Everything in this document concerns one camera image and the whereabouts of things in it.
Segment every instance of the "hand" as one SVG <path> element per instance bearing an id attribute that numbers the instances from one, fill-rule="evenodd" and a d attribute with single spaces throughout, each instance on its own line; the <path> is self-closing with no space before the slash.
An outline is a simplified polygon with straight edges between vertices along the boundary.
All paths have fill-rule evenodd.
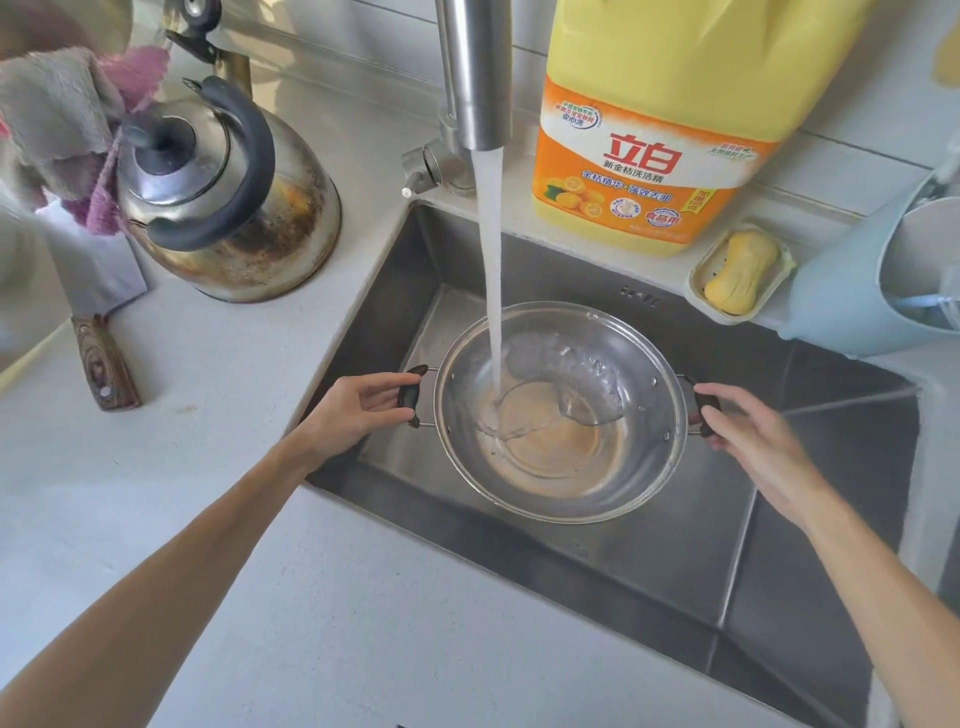
<path id="1" fill-rule="evenodd" d="M 412 374 L 341 376 L 284 438 L 288 455 L 312 473 L 327 458 L 352 448 L 374 430 L 410 422 L 414 411 L 397 407 L 396 395 L 399 387 L 419 383 L 420 377 Z"/>
<path id="2" fill-rule="evenodd" d="M 740 387 L 698 384 L 695 389 L 729 400 L 743 410 L 742 415 L 725 414 L 704 407 L 704 419 L 718 435 L 708 441 L 735 457 L 770 504 L 806 531 L 813 500 L 831 489 L 787 421 Z"/>

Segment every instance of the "kettle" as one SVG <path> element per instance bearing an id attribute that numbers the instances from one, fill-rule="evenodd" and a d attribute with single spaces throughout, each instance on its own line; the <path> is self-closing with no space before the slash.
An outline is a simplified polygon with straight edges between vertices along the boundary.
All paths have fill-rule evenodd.
<path id="1" fill-rule="evenodd" d="M 324 263 L 340 231 L 333 181 L 306 142 L 252 100 L 249 59 L 210 45 L 219 0 L 180 0 L 168 37 L 227 78 L 184 80 L 196 96 L 123 125 L 117 199 L 128 235 L 213 298 L 275 298 Z"/>

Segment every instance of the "pink towel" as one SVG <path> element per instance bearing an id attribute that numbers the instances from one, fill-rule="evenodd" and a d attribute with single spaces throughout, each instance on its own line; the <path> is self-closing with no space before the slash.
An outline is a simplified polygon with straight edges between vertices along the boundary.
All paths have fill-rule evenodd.
<path id="1" fill-rule="evenodd" d="M 167 73 L 170 54 L 162 48 L 145 46 L 131 48 L 122 56 L 103 57 L 99 63 L 104 74 L 120 92 L 127 112 L 134 112 L 145 109 L 153 101 Z M 118 128 L 90 197 L 62 202 L 77 224 L 94 235 L 113 235 L 120 231 L 120 208 L 117 206 L 114 175 L 120 135 Z"/>

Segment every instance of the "towel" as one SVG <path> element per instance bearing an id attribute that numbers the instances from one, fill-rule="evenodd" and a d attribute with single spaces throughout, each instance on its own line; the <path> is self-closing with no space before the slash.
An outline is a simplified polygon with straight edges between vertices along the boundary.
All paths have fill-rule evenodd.
<path id="1" fill-rule="evenodd" d="M 100 61 L 104 74 L 116 85 L 124 107 L 130 113 L 142 111 L 152 103 L 169 63 L 169 52 L 155 46 L 132 48 L 123 56 Z M 120 231 L 114 175 L 119 152 L 118 131 L 90 196 L 84 200 L 63 203 L 64 209 L 73 215 L 74 220 L 94 235 L 113 235 Z"/>
<path id="2" fill-rule="evenodd" d="M 114 169 L 119 126 L 142 110 L 166 75 L 170 56 L 132 48 L 96 59 L 85 48 L 0 62 L 0 175 L 30 209 L 61 199 L 94 234 L 119 230 Z"/>
<path id="3" fill-rule="evenodd" d="M 24 172 L 64 200 L 93 190 L 123 99 L 93 52 L 64 48 L 0 63 L 0 116 Z"/>

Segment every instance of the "faucet handle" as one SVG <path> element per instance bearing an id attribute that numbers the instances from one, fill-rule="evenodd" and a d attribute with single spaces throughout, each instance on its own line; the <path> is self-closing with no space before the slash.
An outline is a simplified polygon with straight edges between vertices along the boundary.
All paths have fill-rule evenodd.
<path id="1" fill-rule="evenodd" d="M 414 195 L 419 195 L 428 189 L 433 189 L 439 184 L 430 174 L 430 167 L 426 162 L 424 147 L 411 149 L 400 158 L 400 164 L 407 178 L 406 184 L 404 184 L 400 193 L 408 200 Z"/>
<path id="2" fill-rule="evenodd" d="M 429 144 L 411 149 L 400 158 L 406 184 L 400 190 L 408 200 L 441 184 L 456 194 L 470 192 L 473 188 L 472 170 L 465 159 L 451 152 L 436 138 Z M 469 185 L 462 184 L 468 177 Z"/>

